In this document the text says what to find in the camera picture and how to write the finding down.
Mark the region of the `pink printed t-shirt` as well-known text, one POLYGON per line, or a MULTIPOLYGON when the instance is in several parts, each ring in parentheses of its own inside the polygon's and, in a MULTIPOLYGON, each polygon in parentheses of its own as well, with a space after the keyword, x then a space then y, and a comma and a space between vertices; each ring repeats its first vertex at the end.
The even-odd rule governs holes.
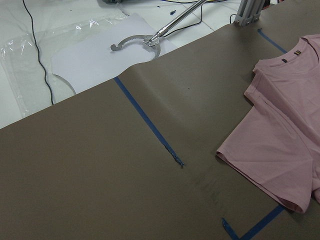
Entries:
POLYGON ((284 207, 303 214, 320 198, 320 37, 260 60, 244 92, 252 108, 219 158, 284 207))

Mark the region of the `metal reacher grabber tool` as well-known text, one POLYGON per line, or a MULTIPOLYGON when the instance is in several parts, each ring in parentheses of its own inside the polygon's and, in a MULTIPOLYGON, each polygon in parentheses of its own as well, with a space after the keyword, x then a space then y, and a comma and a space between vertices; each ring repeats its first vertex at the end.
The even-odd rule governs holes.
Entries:
POLYGON ((198 8, 202 7, 207 1, 206 0, 198 0, 196 3, 192 4, 190 7, 188 7, 186 10, 184 10, 181 14, 179 14, 177 17, 175 17, 173 20, 171 20, 168 24, 160 28, 154 35, 132 35, 129 37, 126 37, 122 41, 120 41, 118 44, 112 44, 110 46, 110 49, 112 51, 120 51, 123 49, 124 45, 131 41, 131 40, 142 40, 142 42, 149 48, 153 49, 155 55, 154 59, 158 58, 161 54, 161 45, 160 40, 165 36, 165 34, 168 33, 169 30, 171 30, 173 27, 175 27, 178 23, 180 23, 182 20, 184 20, 187 16, 189 16, 192 12, 197 10, 198 8))

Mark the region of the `white paper sheet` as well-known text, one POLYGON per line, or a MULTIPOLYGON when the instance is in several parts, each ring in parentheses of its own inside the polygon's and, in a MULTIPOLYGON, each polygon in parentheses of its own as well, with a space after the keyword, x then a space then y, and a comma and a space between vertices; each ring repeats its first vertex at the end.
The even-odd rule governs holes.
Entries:
POLYGON ((138 14, 132 14, 114 26, 72 46, 51 58, 54 75, 65 79, 75 93, 117 77, 127 68, 154 59, 155 52, 141 39, 127 42, 119 51, 111 45, 138 34, 154 34, 154 29, 138 14))

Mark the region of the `clear plastic bag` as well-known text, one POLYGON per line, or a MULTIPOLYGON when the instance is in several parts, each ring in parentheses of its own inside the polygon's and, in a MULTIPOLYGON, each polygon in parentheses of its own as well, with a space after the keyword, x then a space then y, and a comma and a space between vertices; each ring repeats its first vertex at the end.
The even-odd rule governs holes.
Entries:
POLYGON ((59 103, 76 93, 62 77, 52 73, 52 56, 120 23, 128 15, 118 7, 107 15, 53 27, 43 18, 31 18, 24 8, 3 8, 0 15, 0 118, 13 122, 59 103))

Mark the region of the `aluminium frame post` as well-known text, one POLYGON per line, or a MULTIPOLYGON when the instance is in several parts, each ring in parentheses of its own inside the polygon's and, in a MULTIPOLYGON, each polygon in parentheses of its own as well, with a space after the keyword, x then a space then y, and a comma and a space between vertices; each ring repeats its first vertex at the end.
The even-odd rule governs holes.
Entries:
POLYGON ((234 24, 245 27, 259 20, 264 0, 241 0, 234 24))

